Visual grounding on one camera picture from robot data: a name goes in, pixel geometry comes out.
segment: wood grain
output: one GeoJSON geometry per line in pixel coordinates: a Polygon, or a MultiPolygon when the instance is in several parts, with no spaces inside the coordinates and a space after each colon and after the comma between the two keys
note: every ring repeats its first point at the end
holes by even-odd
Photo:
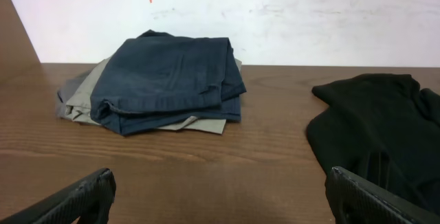
{"type": "Polygon", "coordinates": [[[304,134],[327,107],[311,88],[391,72],[440,92],[440,69],[243,66],[243,121],[223,135],[124,138],[55,118],[57,88],[91,67],[43,64],[0,85],[0,219],[109,167],[118,185],[110,223],[332,223],[304,134]]]}
{"type": "Polygon", "coordinates": [[[39,63],[11,0],[0,0],[0,82],[39,63]]]}

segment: table surface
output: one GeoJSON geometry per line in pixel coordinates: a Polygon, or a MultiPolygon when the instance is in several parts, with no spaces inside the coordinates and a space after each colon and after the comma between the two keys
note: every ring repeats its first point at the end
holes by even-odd
{"type": "Polygon", "coordinates": [[[117,183],[109,223],[333,223],[305,137],[327,107],[311,88],[394,73],[440,92],[440,69],[246,65],[243,119],[223,135],[121,137],[55,117],[56,90],[92,67],[42,64],[0,82],[0,219],[108,167],[117,183]]]}

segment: white wall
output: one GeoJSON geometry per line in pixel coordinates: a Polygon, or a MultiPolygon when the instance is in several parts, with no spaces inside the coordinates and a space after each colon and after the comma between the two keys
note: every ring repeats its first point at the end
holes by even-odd
{"type": "Polygon", "coordinates": [[[12,1],[44,63],[96,63],[152,29],[227,36],[248,65],[440,67],[440,0],[12,1]]]}

